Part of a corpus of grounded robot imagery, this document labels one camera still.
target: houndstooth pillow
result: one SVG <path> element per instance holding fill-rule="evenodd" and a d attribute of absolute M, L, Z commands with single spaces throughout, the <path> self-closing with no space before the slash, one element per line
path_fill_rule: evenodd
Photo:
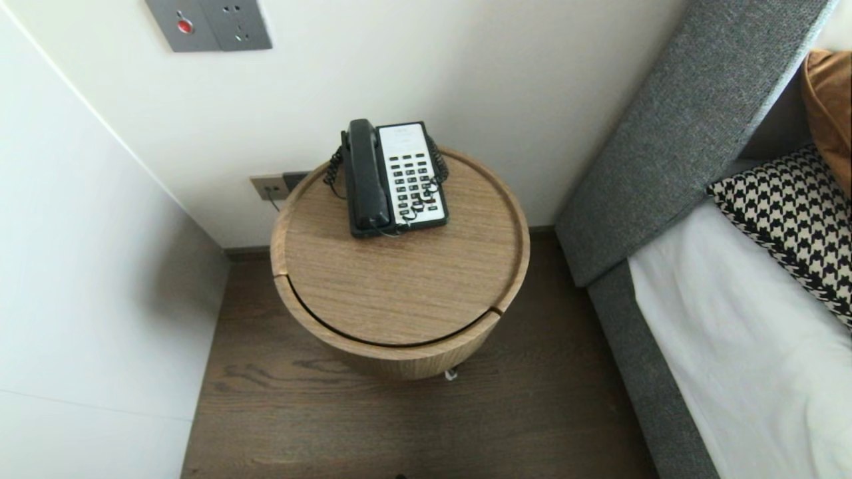
<path fill-rule="evenodd" d="M 852 332 L 852 202 L 814 145 L 725 178 L 707 193 Z"/>

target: baseboard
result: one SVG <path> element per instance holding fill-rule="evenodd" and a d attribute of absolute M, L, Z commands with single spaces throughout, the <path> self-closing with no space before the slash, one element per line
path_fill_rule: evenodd
<path fill-rule="evenodd" d="M 554 240 L 553 225 L 531 226 L 530 241 Z M 225 248 L 225 256 L 232 263 L 246 261 L 261 261 L 269 259 L 269 246 L 244 246 L 242 248 Z"/>

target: black telephone handset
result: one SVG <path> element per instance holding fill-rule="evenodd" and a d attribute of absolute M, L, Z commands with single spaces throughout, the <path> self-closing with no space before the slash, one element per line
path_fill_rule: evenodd
<path fill-rule="evenodd" d="M 447 224 L 441 184 L 449 171 L 423 122 L 373 128 L 369 121 L 356 119 L 340 136 L 341 146 L 331 157 L 324 181 L 341 196 L 335 181 L 343 163 L 354 237 L 398 236 Z"/>

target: wooden floor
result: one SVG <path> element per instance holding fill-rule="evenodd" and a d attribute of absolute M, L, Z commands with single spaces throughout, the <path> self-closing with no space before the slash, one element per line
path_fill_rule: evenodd
<path fill-rule="evenodd" d="M 396 383 L 336 361 L 287 313 L 268 260 L 235 263 L 184 477 L 656 477 L 594 309 L 553 234 L 485 345 Z"/>

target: white bed sheet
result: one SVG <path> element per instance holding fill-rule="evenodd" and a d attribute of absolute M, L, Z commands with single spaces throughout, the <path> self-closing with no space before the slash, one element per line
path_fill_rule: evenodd
<path fill-rule="evenodd" d="M 852 339 L 706 202 L 630 258 L 719 476 L 852 478 Z"/>

